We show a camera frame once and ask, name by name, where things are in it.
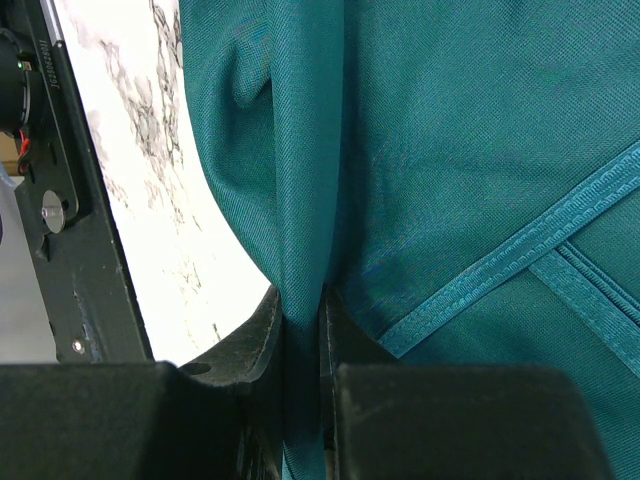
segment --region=black metal frame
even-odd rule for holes
[[[0,10],[3,27],[32,41],[35,70],[45,77],[46,104],[41,121],[28,126],[28,169],[15,194],[57,359],[150,361],[151,346],[57,18],[45,0],[4,0]],[[65,207],[67,226],[59,234],[42,218],[48,190]]]

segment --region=marble pattern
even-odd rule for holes
[[[177,0],[55,0],[157,359],[249,317],[268,281],[206,184],[189,123]]]

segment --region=metal screw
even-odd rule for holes
[[[42,198],[42,210],[40,211],[44,223],[52,233],[60,233],[64,230],[66,219],[62,200],[55,192],[47,190]]]
[[[71,348],[73,348],[74,352],[80,355],[84,354],[84,344],[82,343],[82,340],[74,340],[71,344]]]

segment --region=teal shirt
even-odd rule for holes
[[[285,470],[324,478],[315,312],[333,283],[408,363],[563,369],[618,478],[640,478],[640,163],[621,157],[640,141],[640,4],[180,4],[205,175],[283,296]],[[606,208],[571,197],[585,185]],[[573,230],[482,277],[565,201]]]

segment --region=teal trim strip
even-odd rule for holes
[[[529,270],[640,377],[640,328],[632,319],[555,250],[534,262]]]
[[[594,265],[571,243],[565,242],[557,249],[558,253],[578,270],[587,280],[600,290],[611,303],[640,327],[640,304],[629,295],[615,280]]]
[[[640,186],[640,142],[590,175],[564,198],[392,326],[380,343],[401,357]]]

